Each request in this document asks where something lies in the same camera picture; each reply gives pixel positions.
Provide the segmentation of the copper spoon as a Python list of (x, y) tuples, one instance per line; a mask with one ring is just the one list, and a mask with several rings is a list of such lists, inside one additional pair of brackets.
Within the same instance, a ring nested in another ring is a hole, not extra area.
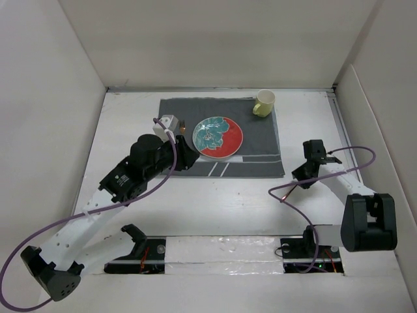
[(284, 201), (286, 201), (287, 198), (294, 192), (296, 188), (297, 185), (292, 186), (291, 189), (281, 198), (281, 202), (283, 203)]

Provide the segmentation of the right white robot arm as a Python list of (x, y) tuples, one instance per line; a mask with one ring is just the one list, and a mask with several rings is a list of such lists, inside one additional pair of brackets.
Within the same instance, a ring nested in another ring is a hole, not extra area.
[(292, 171), (303, 189), (322, 181), (344, 205), (339, 227), (341, 244), (349, 252), (394, 250), (397, 246), (395, 201), (357, 180), (342, 161), (326, 151), (322, 140), (303, 143), (305, 163)]

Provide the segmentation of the grey striped cloth placemat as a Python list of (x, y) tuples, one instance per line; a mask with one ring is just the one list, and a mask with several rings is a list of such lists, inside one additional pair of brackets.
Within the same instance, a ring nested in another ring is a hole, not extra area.
[(195, 126), (209, 117), (227, 117), (242, 129), (240, 149), (229, 159), (216, 162), (202, 156), (188, 171), (176, 171), (178, 177), (282, 178), (276, 113), (258, 117), (252, 113), (254, 98), (169, 98), (160, 101), (159, 113), (184, 121), (187, 144), (193, 148)]

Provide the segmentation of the red and teal round plate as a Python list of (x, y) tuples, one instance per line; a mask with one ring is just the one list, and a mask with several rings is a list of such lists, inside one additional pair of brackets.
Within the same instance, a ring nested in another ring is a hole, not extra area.
[(223, 159), (233, 156), (241, 147), (241, 127), (228, 117), (208, 117), (195, 126), (192, 142), (204, 157)]

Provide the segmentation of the yellow-green mug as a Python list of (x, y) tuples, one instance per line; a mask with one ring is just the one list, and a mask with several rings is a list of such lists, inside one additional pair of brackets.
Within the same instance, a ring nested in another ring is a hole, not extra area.
[(276, 101), (275, 94), (269, 89), (261, 89), (257, 92), (255, 98), (255, 106), (252, 113), (258, 117), (268, 116), (274, 108)]

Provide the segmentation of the copper fork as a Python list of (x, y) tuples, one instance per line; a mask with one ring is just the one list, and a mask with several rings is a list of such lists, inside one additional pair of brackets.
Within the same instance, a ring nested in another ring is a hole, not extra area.
[(185, 121), (184, 120), (179, 121), (179, 131), (180, 131), (181, 135), (185, 135), (186, 126), (185, 126)]

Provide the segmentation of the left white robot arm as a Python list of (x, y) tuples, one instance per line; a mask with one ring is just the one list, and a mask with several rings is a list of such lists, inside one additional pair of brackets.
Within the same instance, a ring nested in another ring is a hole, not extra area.
[(60, 221), (63, 227), (44, 244), (22, 250), (23, 263), (52, 301), (68, 297), (94, 265), (121, 252), (133, 259), (143, 255), (147, 236), (133, 224), (98, 244), (86, 245), (116, 214), (147, 193), (150, 180), (163, 171), (172, 174), (194, 165), (199, 155), (184, 136), (166, 135), (167, 141), (153, 134), (140, 136), (129, 155), (100, 181), (82, 212)]

